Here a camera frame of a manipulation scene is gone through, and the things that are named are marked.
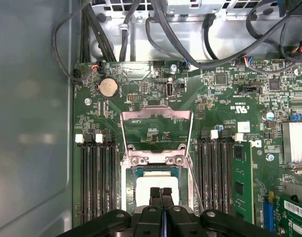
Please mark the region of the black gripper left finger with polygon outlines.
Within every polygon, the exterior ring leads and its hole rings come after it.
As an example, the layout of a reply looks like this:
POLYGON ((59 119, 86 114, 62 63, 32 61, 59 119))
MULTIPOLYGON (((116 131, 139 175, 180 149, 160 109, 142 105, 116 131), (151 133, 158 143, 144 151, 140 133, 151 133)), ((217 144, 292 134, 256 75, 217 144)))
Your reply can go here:
POLYGON ((150 188, 148 206, 133 215, 116 209, 78 227, 79 237, 158 237, 162 229, 161 188, 150 188))

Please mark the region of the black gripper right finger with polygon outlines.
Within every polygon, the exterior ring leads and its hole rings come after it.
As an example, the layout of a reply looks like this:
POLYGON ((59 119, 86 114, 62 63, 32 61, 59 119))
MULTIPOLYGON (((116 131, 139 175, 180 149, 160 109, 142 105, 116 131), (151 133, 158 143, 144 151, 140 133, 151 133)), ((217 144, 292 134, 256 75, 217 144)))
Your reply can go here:
POLYGON ((169 237, 273 237, 274 233, 217 210, 194 215, 175 205, 172 189, 162 188, 161 199, 167 218, 169 237))

